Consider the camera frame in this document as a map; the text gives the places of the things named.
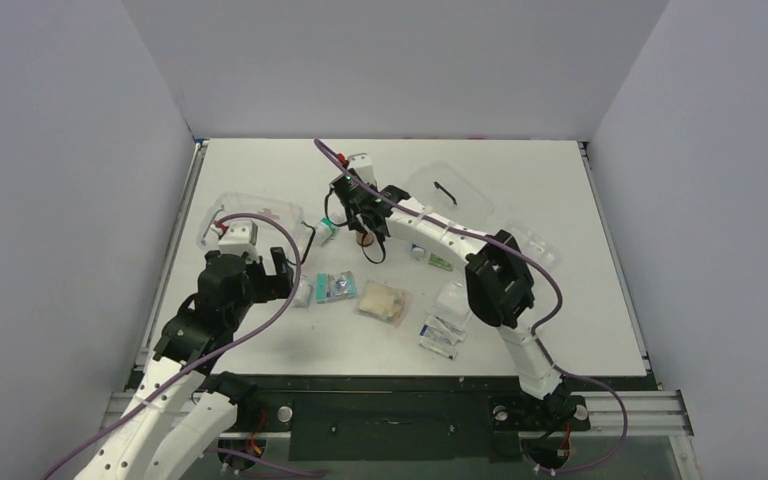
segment white backdrop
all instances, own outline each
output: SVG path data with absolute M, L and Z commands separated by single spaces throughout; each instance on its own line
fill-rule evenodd
M 192 151 L 117 0 L 0 2 L 0 479 L 97 431 Z
M 672 0 L 590 153 L 705 477 L 768 478 L 768 2 Z
M 197 136 L 590 139 L 667 0 L 123 0 Z

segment white table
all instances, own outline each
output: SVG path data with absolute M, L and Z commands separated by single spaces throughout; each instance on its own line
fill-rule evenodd
M 446 161 L 495 204 L 485 231 L 518 219 L 555 245 L 562 263 L 555 273 L 565 296 L 560 314 L 541 329 L 558 364 L 597 376 L 645 374 L 634 328 L 602 228 L 578 145 L 556 141 L 330 140 L 345 154 L 366 152 L 381 187 L 404 185 L 411 173 Z M 337 171 L 311 140 L 211 139 L 171 268 L 152 337 L 187 295 L 196 291 L 204 251 L 196 242 L 205 213 L 226 191 L 283 199 L 301 205 L 308 223 L 322 216 L 322 199 Z M 332 211 L 339 201 L 332 197 Z M 258 243 L 261 255 L 268 248 Z M 377 246 L 369 248 L 377 258 Z M 388 257 L 372 265 L 345 229 L 324 247 L 312 247 L 304 271 L 352 270 L 360 288 L 367 279 L 411 291 L 414 302 L 396 329 L 354 313 L 356 300 L 289 309 L 273 326 L 227 352 L 214 372 L 290 375 L 497 376 L 514 375 L 513 362 L 495 329 L 473 318 L 467 340 L 452 361 L 417 344 L 417 335 L 439 289 L 461 273 L 409 257 L 408 245 L 387 241 Z M 552 308 L 554 295 L 537 279 L 536 314 Z M 265 321 L 277 302 L 255 305 L 238 335 Z

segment plastic lid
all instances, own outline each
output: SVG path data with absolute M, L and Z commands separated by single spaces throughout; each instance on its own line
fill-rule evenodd
M 434 213 L 472 229 L 482 229 L 495 209 L 490 199 L 443 162 L 417 170 L 405 182 L 405 190 L 434 207 Z

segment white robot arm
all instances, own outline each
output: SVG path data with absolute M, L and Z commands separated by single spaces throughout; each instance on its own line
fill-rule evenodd
M 419 245 L 427 252 L 446 260 L 455 268 L 461 269 L 467 268 L 470 258 L 485 248 L 484 242 L 449 231 L 449 228 L 463 229 L 464 227 L 433 213 L 431 208 L 422 205 L 415 198 L 402 200 L 399 205 L 425 215 L 416 218 L 401 211 L 394 211 L 386 219 L 387 229 L 393 238 Z M 436 218 L 448 225 L 448 228 L 441 228 L 425 221 L 426 217 Z M 496 329 L 505 341 L 508 353 L 514 361 L 520 388 L 523 392 L 542 399 L 555 390 L 561 382 L 561 374 L 552 368 L 552 364 L 531 336 L 530 329 L 534 323 L 531 312 L 531 309 L 524 310 L 515 328 L 502 324 Z
M 183 365 L 230 343 L 252 304 L 287 298 L 291 290 L 292 270 L 280 248 L 270 251 L 275 275 L 266 275 L 255 249 L 256 224 L 232 221 L 220 232 L 219 250 L 205 257 L 198 293 L 164 326 L 155 355 L 123 415 L 141 403 L 146 408 L 107 437 L 76 479 L 180 478 L 219 434 L 237 423 L 252 387 L 225 373 L 205 382 L 215 361 L 188 373 L 153 401 L 145 400 Z M 203 384 L 207 393 L 170 432 L 184 402 Z
M 364 183 L 377 188 L 369 155 L 353 155 L 342 162 Z M 534 281 L 525 263 L 483 241 L 452 232 L 452 229 L 468 228 L 435 214 L 430 206 L 392 185 L 382 189 L 381 194 L 408 211 L 418 212 L 418 217 L 381 202 L 345 175 L 332 181 L 331 189 L 346 210 L 349 229 L 371 232 L 379 242 L 387 237 L 405 240 L 463 269 L 470 308 L 482 321 L 496 327 L 514 361 L 523 392 L 543 399 L 555 391 L 561 383 L 561 374 L 553 368 L 530 331 L 534 324 L 531 310 Z M 475 230 L 471 232 L 489 236 Z M 519 250 L 516 240 L 507 232 L 500 231 L 493 237 Z

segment bolt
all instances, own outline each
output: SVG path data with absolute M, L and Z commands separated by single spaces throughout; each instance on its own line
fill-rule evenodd
M 493 407 L 493 418 L 495 418 L 497 422 L 504 422 L 508 419 L 508 411 L 504 405 L 496 405 Z
M 287 423 L 293 418 L 293 409 L 288 406 L 283 406 L 278 409 L 278 420 L 283 423 Z

